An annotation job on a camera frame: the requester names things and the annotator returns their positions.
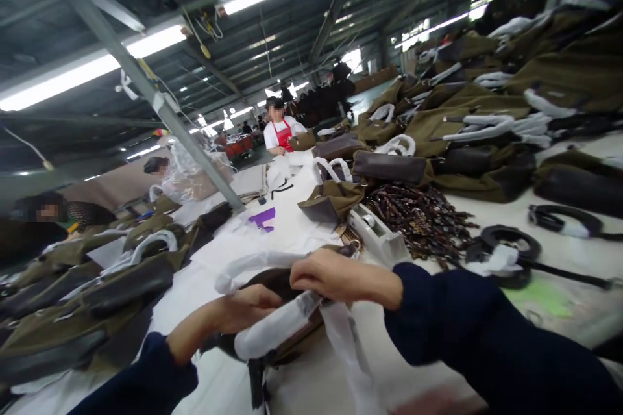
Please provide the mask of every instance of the hair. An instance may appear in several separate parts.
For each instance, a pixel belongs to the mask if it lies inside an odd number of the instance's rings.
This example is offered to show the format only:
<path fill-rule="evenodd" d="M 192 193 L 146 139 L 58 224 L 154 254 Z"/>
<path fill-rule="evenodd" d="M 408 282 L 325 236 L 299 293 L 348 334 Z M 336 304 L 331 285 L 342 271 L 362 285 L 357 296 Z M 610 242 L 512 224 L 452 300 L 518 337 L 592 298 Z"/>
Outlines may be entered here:
<path fill-rule="evenodd" d="M 34 222 L 37 221 L 37 212 L 44 206 L 50 204 L 62 206 L 66 201 L 65 196 L 54 191 L 46 191 L 35 196 L 24 197 L 15 202 L 10 217 L 15 220 Z"/>
<path fill-rule="evenodd" d="M 276 110 L 281 110 L 284 107 L 284 101 L 281 98 L 275 96 L 268 97 L 266 99 L 266 107 L 274 107 Z"/>
<path fill-rule="evenodd" d="M 151 157 L 145 165 L 143 165 L 143 171 L 148 175 L 160 171 L 163 166 L 169 165 L 169 159 L 166 157 Z"/>

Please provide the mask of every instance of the dark blue sleeve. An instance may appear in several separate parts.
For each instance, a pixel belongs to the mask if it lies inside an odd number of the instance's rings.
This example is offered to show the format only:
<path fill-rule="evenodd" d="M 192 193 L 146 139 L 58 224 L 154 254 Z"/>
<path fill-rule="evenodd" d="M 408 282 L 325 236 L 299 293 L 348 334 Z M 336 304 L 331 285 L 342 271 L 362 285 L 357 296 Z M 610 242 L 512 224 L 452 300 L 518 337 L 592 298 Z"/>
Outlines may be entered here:
<path fill-rule="evenodd" d="M 80 402 L 69 415 L 169 415 L 197 383 L 194 365 L 177 365 L 166 337 L 150 333 L 139 360 Z"/>
<path fill-rule="evenodd" d="M 385 326 L 411 365 L 443 361 L 493 413 L 623 413 L 623 395 L 581 345 L 534 327 L 492 282 L 398 264 L 404 296 Z"/>

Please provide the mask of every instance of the white shirt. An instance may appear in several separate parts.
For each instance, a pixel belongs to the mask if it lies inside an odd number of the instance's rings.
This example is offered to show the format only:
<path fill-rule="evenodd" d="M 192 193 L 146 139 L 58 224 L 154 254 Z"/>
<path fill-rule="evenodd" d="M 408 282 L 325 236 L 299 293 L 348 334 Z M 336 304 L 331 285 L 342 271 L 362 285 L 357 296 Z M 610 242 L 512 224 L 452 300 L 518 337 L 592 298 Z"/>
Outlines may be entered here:
<path fill-rule="evenodd" d="M 305 126 L 299 123 L 291 116 L 284 116 L 284 120 L 290 126 L 292 135 L 299 134 L 300 132 L 307 132 Z M 266 143 L 266 149 L 274 149 L 279 147 L 279 140 L 277 139 L 277 133 L 287 128 L 286 123 L 268 123 L 264 128 L 264 142 Z"/>

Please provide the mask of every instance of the person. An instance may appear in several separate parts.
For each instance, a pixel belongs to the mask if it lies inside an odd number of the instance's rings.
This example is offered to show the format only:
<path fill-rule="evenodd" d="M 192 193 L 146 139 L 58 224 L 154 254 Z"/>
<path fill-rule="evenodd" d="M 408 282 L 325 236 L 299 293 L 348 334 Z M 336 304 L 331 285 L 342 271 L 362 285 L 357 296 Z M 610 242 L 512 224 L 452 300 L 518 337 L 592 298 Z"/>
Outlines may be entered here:
<path fill-rule="evenodd" d="M 151 157 L 145 165 L 143 171 L 148 175 L 163 177 L 169 169 L 169 159 L 167 157 Z"/>
<path fill-rule="evenodd" d="M 281 305 L 279 295 L 253 285 L 198 308 L 169 336 L 149 333 L 140 358 L 82 400 L 69 415 L 169 415 L 197 387 L 194 354 L 213 334 L 251 327 Z"/>
<path fill-rule="evenodd" d="M 219 131 L 219 135 L 214 138 L 214 143 L 225 147 L 227 145 L 227 136 L 223 131 Z"/>
<path fill-rule="evenodd" d="M 284 101 L 277 97 L 266 99 L 271 122 L 264 128 L 266 150 L 273 155 L 292 152 L 289 139 L 295 134 L 306 132 L 305 126 L 291 116 L 284 116 Z"/>
<path fill-rule="evenodd" d="M 430 275 L 411 263 L 389 270 L 319 249 L 294 263 L 290 286 L 334 301 L 383 306 L 385 328 L 407 363 L 443 361 L 466 378 L 491 413 L 623 413 L 623 392 L 591 351 L 532 325 L 479 275 Z M 197 386 L 189 362 L 204 339 L 250 327 L 279 305 L 262 285 L 204 305 L 167 338 L 149 334 L 139 361 L 70 414 L 135 414 L 136 407 L 140 414 L 170 414 Z"/>
<path fill-rule="evenodd" d="M 251 128 L 251 126 L 249 126 L 249 123 L 247 120 L 243 121 L 242 132 L 244 132 L 245 134 L 250 134 L 253 132 L 253 129 Z"/>
<path fill-rule="evenodd" d="M 89 227 L 109 225 L 117 220 L 115 214 L 101 205 L 68 201 L 54 191 L 19 199 L 12 217 L 26 222 L 56 222 L 67 230 L 68 240 L 81 236 Z"/>

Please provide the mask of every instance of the red apron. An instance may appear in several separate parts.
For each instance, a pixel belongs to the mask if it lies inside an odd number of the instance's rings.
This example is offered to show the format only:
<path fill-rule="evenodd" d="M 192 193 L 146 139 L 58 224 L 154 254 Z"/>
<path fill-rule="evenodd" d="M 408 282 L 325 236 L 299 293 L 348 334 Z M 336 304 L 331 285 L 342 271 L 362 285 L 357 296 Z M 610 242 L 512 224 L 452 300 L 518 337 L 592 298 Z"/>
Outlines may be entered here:
<path fill-rule="evenodd" d="M 279 147 L 283 147 L 286 152 L 294 152 L 294 149 L 290 145 L 289 139 L 292 137 L 292 130 L 290 126 L 286 123 L 286 119 L 284 118 L 284 124 L 286 125 L 285 129 L 281 131 L 277 131 L 275 127 L 275 123 L 273 124 L 273 129 L 275 130 L 275 134 L 277 136 L 277 142 L 279 143 Z"/>

